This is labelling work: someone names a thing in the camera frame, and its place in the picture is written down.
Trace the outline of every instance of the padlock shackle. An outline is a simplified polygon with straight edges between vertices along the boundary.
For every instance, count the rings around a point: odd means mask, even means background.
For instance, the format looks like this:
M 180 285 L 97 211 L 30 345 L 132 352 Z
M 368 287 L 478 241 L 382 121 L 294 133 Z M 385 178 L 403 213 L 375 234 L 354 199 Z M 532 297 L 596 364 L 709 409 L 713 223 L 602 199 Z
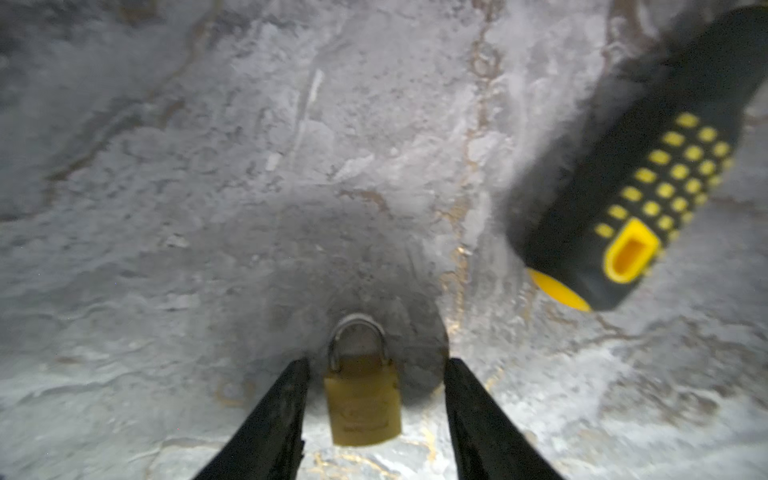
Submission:
M 340 372 L 339 357 L 336 355 L 336 344 L 339 342 L 344 330 L 351 326 L 362 325 L 373 330 L 379 337 L 379 353 L 381 354 L 382 365 L 389 363 L 389 349 L 386 345 L 386 335 L 384 329 L 372 316 L 365 313 L 350 313 L 341 319 L 338 325 L 331 332 L 331 338 L 328 342 L 328 367 L 331 372 Z

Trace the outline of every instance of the yellow hole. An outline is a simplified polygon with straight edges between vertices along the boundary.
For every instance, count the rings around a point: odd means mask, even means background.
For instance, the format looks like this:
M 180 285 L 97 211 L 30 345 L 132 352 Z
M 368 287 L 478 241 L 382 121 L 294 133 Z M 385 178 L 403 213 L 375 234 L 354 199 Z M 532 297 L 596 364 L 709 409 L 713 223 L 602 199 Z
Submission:
M 666 165 L 670 163 L 670 155 L 663 150 L 654 150 L 648 155 L 650 161 L 659 165 Z
M 674 200 L 672 200 L 672 210 L 676 212 L 681 212 L 688 208 L 688 200 L 685 200 L 682 197 L 678 197 Z
M 643 205 L 643 213 L 649 217 L 656 217 L 661 211 L 661 207 L 656 202 L 645 202 Z
M 672 217 L 669 215 L 662 215 L 657 222 L 657 225 L 662 230 L 669 230 L 670 228 L 674 227 L 674 220 L 672 220 Z
M 621 196 L 630 202 L 636 202 L 643 197 L 643 194 L 635 187 L 624 187 L 621 191 Z
M 663 183 L 656 189 L 656 193 L 661 198 L 669 198 L 674 195 L 674 187 L 668 183 Z
M 686 167 L 683 164 L 677 164 L 674 167 L 672 167 L 672 170 L 670 171 L 670 175 L 672 175 L 672 178 L 675 178 L 677 180 L 683 180 L 685 177 L 688 176 L 688 167 Z
M 621 205 L 611 205 L 611 207 L 608 208 L 608 215 L 611 215 L 615 219 L 623 220 L 627 218 L 628 212 L 627 209 Z
M 563 305 L 581 310 L 582 312 L 588 312 L 592 310 L 589 307 L 589 303 L 585 302 L 576 292 L 569 289 L 562 283 L 558 282 L 546 273 L 539 272 L 538 270 L 528 269 L 528 272 L 533 278 L 533 282 L 538 285 L 540 289 L 553 299 L 562 303 Z
M 714 152 L 717 157 L 725 157 L 730 153 L 730 145 L 724 141 L 719 141 L 715 144 L 712 152 Z
M 664 134 L 661 140 L 665 144 L 672 145 L 673 147 L 679 147 L 685 143 L 685 137 L 681 134 L 678 134 L 676 131 L 668 131 L 666 134 Z
M 694 114 L 685 112 L 683 114 L 680 114 L 679 117 L 677 117 L 676 122 L 681 127 L 693 128 L 699 124 L 699 118 Z
M 647 168 L 641 168 L 634 172 L 634 177 L 644 184 L 652 184 L 656 180 L 656 174 Z
M 629 283 L 641 274 L 660 244 L 645 223 L 632 217 L 605 251 L 603 271 L 616 283 Z
M 699 165 L 699 172 L 702 175 L 711 175 L 715 171 L 715 163 L 712 160 L 705 160 Z
M 717 130 L 712 127 L 704 127 L 699 130 L 699 140 L 710 143 L 717 138 Z
M 603 238 L 611 238 L 614 235 L 614 229 L 605 223 L 599 223 L 594 231 Z
M 691 145 L 685 149 L 685 158 L 690 161 L 699 161 L 704 156 L 704 150 L 698 145 Z
M 701 190 L 701 182 L 696 178 L 691 178 L 685 183 L 685 191 L 689 194 L 698 193 Z

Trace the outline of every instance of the stone surface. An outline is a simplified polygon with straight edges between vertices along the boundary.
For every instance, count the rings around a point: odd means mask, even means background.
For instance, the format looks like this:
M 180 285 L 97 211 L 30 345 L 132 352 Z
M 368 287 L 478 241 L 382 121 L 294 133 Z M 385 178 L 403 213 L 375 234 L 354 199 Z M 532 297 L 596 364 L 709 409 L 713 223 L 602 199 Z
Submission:
M 300 478 L 454 478 L 447 348 L 567 478 L 767 477 L 768 89 L 617 311 L 504 234 L 738 3 L 4 2 L 0 473 L 189 478 L 365 310 L 403 435 L 333 447 L 315 382 Z

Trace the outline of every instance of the black and yellow handle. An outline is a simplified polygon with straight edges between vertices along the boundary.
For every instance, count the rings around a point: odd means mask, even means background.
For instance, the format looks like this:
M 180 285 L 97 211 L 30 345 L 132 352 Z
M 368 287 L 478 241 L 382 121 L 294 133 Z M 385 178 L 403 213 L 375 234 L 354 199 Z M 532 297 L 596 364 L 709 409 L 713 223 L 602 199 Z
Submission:
M 525 245 L 546 293 L 610 310 L 650 272 L 733 165 L 743 109 L 768 75 L 768 8 L 715 21 L 598 142 Z

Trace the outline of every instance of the brass padlock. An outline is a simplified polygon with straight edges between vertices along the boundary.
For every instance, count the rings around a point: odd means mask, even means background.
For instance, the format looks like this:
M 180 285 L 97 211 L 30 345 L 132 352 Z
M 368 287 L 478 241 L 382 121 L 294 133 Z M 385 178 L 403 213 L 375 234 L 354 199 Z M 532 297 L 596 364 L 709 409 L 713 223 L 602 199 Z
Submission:
M 339 357 L 336 344 L 345 329 L 367 326 L 379 337 L 374 355 Z M 328 345 L 328 373 L 323 379 L 331 435 L 336 445 L 360 447 L 400 435 L 400 384 L 386 347 L 384 329 L 363 313 L 345 316 Z

